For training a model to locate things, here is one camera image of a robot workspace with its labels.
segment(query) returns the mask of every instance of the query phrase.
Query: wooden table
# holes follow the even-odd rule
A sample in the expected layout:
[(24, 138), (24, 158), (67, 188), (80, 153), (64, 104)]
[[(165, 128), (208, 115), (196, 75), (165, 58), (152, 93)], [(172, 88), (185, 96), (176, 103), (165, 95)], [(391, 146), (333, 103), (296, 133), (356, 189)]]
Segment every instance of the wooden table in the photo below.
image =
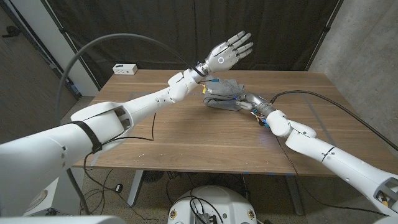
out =
[[(133, 76), (113, 75), (91, 104), (125, 102), (167, 87), (167, 80), (179, 70), (139, 70)], [(335, 100), (354, 111), (320, 72), (227, 71), (217, 77), (236, 79), (246, 91), (270, 100), (286, 90), (309, 90)], [(234, 172), (245, 174), (292, 174), (294, 170), (267, 128), (257, 124), (249, 111), (226, 111), (203, 104), (203, 88), (156, 115), (155, 141), (128, 139), (99, 156), (94, 167)], [(288, 119), (312, 127), (318, 138), (332, 143), (365, 162), (398, 173), (398, 161), (370, 130), (350, 115), (312, 95), (280, 96), (274, 107)], [(132, 136), (151, 138), (152, 119), (147, 118)], [(302, 175), (332, 175), (319, 162), (282, 144)]]

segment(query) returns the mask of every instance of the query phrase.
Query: robot finger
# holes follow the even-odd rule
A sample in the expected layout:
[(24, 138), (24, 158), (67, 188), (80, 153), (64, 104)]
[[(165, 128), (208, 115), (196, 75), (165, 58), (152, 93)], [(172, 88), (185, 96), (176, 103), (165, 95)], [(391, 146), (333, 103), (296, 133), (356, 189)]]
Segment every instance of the robot finger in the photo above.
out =
[(240, 38), (238, 41), (236, 41), (236, 42), (232, 45), (232, 47), (233, 47), (234, 49), (238, 48), (238, 47), (239, 47), (240, 45), (242, 45), (245, 41), (247, 41), (248, 38), (250, 38), (250, 36), (251, 36), (251, 33), (248, 33), (248, 34), (244, 35), (242, 38)]
[(245, 34), (245, 32), (241, 31), (238, 34), (236, 34), (235, 36), (231, 37), (229, 40), (227, 40), (228, 45), (232, 45), (233, 43), (238, 41), (240, 38), (243, 37), (244, 34)]
[(248, 54), (250, 54), (252, 51), (253, 51), (253, 49), (249, 49), (249, 50), (247, 50), (247, 51), (245, 51), (245, 52), (243, 52), (243, 53), (241, 53), (241, 54), (238, 54), (238, 55), (237, 55), (237, 58), (238, 58), (239, 60), (241, 60), (242, 58), (248, 56)]
[(251, 46), (253, 46), (253, 42), (250, 42), (250, 43), (246, 44), (245, 46), (238, 48), (238, 54), (240, 54), (246, 50), (249, 50), (249, 48), (251, 48)]

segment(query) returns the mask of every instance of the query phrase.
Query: black curtain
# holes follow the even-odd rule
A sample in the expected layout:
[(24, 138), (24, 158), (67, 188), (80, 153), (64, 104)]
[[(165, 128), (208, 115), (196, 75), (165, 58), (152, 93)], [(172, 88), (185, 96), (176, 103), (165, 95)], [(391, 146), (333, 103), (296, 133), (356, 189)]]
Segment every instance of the black curtain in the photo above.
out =
[[(106, 34), (157, 39), (185, 60), (203, 62), (210, 50), (241, 30), (253, 53), (233, 70), (304, 70), (338, 0), (48, 0), (78, 49)], [(102, 87), (115, 63), (142, 69), (185, 69), (169, 52), (142, 40), (103, 42), (83, 56)]]

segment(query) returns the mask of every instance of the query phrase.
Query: concrete wall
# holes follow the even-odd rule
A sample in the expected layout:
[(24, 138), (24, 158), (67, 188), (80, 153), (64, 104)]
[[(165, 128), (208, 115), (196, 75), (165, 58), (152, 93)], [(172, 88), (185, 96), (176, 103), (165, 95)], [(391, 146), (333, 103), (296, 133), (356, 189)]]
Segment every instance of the concrete wall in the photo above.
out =
[(324, 72), (362, 119), (398, 145), (397, 0), (345, 0), (310, 70)]

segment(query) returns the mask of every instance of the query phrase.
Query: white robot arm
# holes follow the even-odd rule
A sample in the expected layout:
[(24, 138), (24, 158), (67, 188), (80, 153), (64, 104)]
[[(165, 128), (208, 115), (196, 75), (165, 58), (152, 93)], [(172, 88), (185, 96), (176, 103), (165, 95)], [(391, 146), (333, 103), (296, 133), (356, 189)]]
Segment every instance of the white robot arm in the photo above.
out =
[[(241, 100), (250, 102), (249, 110), (255, 108), (266, 117), (266, 123), (273, 134), (287, 138), (286, 146), (321, 162), (361, 192), (380, 212), (398, 217), (398, 175), (377, 169), (338, 147), (317, 139), (317, 133), (312, 128), (288, 120), (283, 112), (276, 110), (260, 96), (246, 93), (241, 96)], [(380, 193), (387, 198), (387, 203), (381, 201)]]
[(203, 77), (231, 68), (251, 53), (252, 43), (238, 48), (249, 37), (240, 32), (215, 47), (205, 63), (196, 66), (202, 74), (188, 69), (174, 75), (163, 90), (125, 103), (89, 106), (76, 112), (72, 123), (0, 145), (1, 216), (22, 215), (36, 194), (87, 154), (115, 148), (124, 140), (104, 143), (129, 136), (137, 123), (183, 100)]

